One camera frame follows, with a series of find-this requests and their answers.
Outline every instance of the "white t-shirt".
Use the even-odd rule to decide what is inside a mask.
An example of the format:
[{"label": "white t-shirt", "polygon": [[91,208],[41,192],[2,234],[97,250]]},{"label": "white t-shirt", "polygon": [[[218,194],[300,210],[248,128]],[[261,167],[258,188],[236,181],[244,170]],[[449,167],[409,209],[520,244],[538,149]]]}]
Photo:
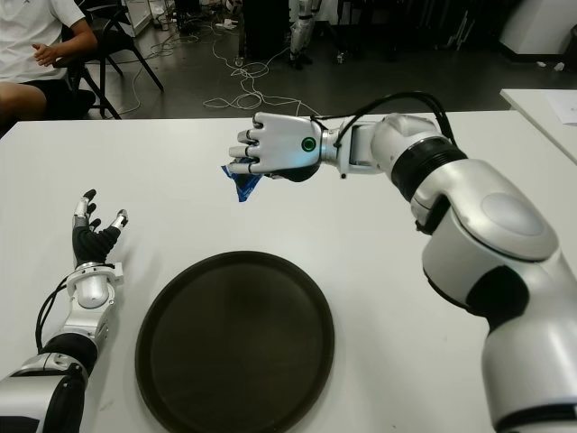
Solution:
[{"label": "white t-shirt", "polygon": [[60,43],[62,24],[83,18],[74,0],[0,0],[0,82],[63,78],[65,69],[36,63],[32,44]]}]

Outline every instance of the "robot leg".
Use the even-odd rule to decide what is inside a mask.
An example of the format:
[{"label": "robot leg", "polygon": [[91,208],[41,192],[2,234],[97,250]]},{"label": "robot leg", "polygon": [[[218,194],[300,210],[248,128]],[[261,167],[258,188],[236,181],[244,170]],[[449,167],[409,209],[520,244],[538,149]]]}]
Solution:
[{"label": "robot leg", "polygon": [[297,61],[301,51],[307,44],[309,28],[313,25],[313,1],[299,0],[298,2],[298,20],[292,26],[290,38],[290,59]]},{"label": "robot leg", "polygon": [[321,4],[323,0],[313,0],[313,5],[311,8],[311,14],[313,18],[311,20],[311,24],[307,27],[307,36],[305,37],[305,46],[303,47],[303,51],[308,47],[310,41],[313,39],[313,31],[315,30],[315,21],[316,16],[318,15],[318,11],[321,10]]}]

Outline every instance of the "black shorts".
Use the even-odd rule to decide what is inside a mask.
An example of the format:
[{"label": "black shorts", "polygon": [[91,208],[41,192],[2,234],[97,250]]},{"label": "black shorts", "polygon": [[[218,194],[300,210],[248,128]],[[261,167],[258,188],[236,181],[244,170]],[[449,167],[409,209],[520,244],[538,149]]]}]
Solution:
[{"label": "black shorts", "polygon": [[64,79],[36,79],[22,84],[34,86],[44,94],[46,97],[44,116],[47,120],[65,120],[74,117],[76,100]]}]

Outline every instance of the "person's hand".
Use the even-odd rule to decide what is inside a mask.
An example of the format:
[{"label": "person's hand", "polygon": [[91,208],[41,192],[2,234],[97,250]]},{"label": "person's hand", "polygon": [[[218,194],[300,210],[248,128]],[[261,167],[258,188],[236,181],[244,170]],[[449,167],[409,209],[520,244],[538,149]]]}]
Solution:
[{"label": "person's hand", "polygon": [[57,50],[50,45],[44,45],[43,43],[33,43],[32,47],[36,50],[34,53],[34,58],[40,66],[50,66],[58,59]]}]

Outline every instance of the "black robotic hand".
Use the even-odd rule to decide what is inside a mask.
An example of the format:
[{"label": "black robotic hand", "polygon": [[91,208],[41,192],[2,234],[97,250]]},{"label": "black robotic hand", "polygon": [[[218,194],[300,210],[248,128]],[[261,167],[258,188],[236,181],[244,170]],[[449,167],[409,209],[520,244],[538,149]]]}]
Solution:
[{"label": "black robotic hand", "polygon": [[100,219],[90,222],[90,216],[96,210],[96,204],[90,203],[96,191],[91,189],[80,199],[74,212],[74,228],[72,229],[72,249],[76,267],[84,263],[105,263],[107,255],[112,251],[122,229],[128,224],[128,214],[121,209],[113,223],[96,233]]}]

